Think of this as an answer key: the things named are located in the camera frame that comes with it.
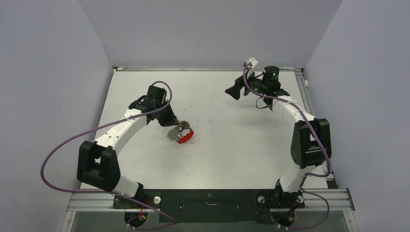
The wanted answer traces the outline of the red handled key tool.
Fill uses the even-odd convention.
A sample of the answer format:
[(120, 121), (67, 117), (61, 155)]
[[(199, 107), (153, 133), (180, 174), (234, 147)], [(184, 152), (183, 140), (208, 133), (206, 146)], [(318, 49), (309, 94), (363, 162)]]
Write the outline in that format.
[[(184, 131), (182, 133), (179, 133), (177, 131), (177, 128), (179, 125), (184, 126)], [(172, 141), (172, 142), (177, 142), (178, 144), (183, 144), (189, 141), (193, 135), (194, 131), (191, 128), (189, 122), (187, 121), (180, 121), (180, 124), (172, 128), (171, 130), (168, 131), (167, 133), (167, 138)]]

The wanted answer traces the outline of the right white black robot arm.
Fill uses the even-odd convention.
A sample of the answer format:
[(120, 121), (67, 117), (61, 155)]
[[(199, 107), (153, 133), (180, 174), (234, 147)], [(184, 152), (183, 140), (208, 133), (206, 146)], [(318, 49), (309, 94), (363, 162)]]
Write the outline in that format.
[(235, 100), (252, 93), (291, 126), (292, 162), (285, 175), (278, 180), (275, 187), (278, 190), (273, 194), (274, 203), (285, 207), (292, 201), (292, 193), (299, 192), (309, 176), (325, 178), (330, 174), (330, 125), (327, 119), (306, 112), (282, 88), (278, 67), (266, 66), (262, 78), (259, 78), (253, 66), (253, 62), (246, 62), (242, 76), (235, 79), (234, 85), (227, 88), (225, 93)]

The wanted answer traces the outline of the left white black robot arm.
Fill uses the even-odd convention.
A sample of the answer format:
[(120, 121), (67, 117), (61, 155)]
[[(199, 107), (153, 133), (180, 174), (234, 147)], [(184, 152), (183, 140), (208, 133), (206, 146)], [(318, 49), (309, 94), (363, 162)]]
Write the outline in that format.
[(121, 174), (118, 155), (130, 139), (151, 121), (162, 127), (176, 126), (179, 121), (171, 106), (169, 86), (153, 83), (147, 93), (133, 101), (118, 121), (109, 123), (109, 130), (93, 142), (84, 141), (79, 147), (77, 179), (106, 192), (125, 196), (132, 208), (143, 204), (143, 185)]

